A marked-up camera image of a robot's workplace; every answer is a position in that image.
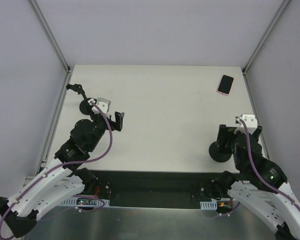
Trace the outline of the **black round-base phone stand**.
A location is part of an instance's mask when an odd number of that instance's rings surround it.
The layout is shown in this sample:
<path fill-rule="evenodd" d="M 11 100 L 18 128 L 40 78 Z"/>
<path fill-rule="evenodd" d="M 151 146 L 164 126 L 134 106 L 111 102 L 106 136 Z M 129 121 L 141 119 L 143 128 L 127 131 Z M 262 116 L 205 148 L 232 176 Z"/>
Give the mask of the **black round-base phone stand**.
<path fill-rule="evenodd" d="M 231 154 L 220 153 L 216 142 L 210 144 L 208 152 L 211 159 L 218 163 L 225 163 L 232 157 Z"/>

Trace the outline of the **black case smartphone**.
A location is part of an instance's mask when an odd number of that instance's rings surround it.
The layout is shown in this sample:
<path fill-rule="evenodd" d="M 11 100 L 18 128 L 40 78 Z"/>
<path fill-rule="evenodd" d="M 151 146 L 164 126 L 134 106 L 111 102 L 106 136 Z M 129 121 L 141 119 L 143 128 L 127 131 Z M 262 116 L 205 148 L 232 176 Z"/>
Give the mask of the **black case smartphone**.
<path fill-rule="evenodd" d="M 219 153 L 232 154 L 236 134 L 236 127 L 229 127 L 225 124 L 219 125 L 216 145 Z"/>

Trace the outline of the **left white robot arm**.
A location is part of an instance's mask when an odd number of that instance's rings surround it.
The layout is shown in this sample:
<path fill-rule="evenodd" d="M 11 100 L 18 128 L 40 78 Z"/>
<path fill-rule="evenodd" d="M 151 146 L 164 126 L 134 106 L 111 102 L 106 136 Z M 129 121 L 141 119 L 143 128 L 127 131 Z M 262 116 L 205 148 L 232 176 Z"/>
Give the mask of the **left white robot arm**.
<path fill-rule="evenodd" d="M 44 170 L 18 193 L 0 197 L 0 240 L 2 224 L 12 237 L 28 234 L 51 209 L 62 201 L 83 192 L 94 192 L 96 178 L 91 171 L 80 168 L 89 163 L 90 153 L 105 131 L 121 131 L 124 113 L 115 113 L 115 121 L 104 113 L 92 114 L 91 119 L 79 120 L 70 132 L 70 138 L 55 153 Z"/>

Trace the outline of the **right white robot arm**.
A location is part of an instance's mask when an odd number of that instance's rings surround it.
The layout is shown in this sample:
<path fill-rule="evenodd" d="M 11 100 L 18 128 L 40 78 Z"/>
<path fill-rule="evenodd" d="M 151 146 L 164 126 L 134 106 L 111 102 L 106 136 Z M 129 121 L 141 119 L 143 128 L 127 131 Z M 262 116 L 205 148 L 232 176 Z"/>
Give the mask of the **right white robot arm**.
<path fill-rule="evenodd" d="M 224 171 L 208 184 L 205 193 L 216 200 L 235 198 L 249 208 L 275 234 L 278 240 L 300 240 L 300 204 L 287 176 L 273 161 L 263 157 L 259 136 L 262 127 L 245 134 L 224 124 L 219 126 L 217 140 L 209 147 L 217 162 L 234 159 L 235 167 L 257 190 L 264 192 L 273 203 L 269 205 L 229 171 Z"/>

